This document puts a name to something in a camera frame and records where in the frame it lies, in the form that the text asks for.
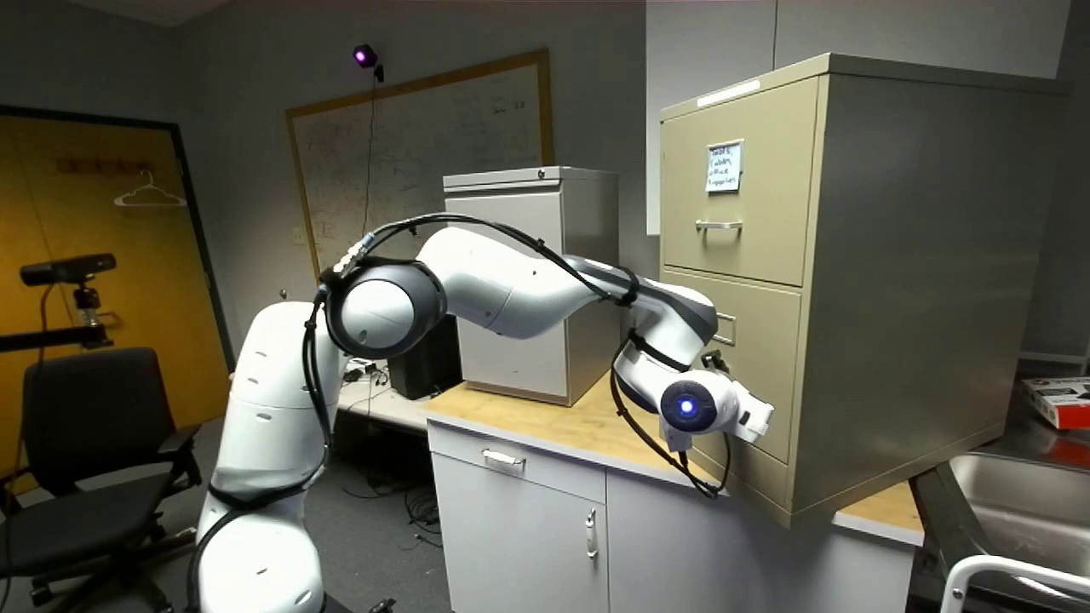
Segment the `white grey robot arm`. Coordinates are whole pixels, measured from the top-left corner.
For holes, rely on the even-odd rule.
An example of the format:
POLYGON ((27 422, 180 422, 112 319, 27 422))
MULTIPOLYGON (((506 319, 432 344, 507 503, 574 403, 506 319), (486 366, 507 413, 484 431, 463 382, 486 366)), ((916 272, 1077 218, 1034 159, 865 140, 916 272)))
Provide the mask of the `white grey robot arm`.
POLYGON ((451 218, 408 260, 381 233, 355 242, 312 300, 257 314, 234 363, 217 460, 197 523, 189 613, 323 613, 323 571, 305 501, 323 473, 355 358, 381 363, 402 391, 468 377, 460 338, 539 338, 574 314, 612 314, 594 356, 612 403, 649 408, 649 448, 682 460, 692 440, 754 442, 774 408, 700 356, 719 331, 710 296, 622 266, 560 256, 517 228, 451 218))

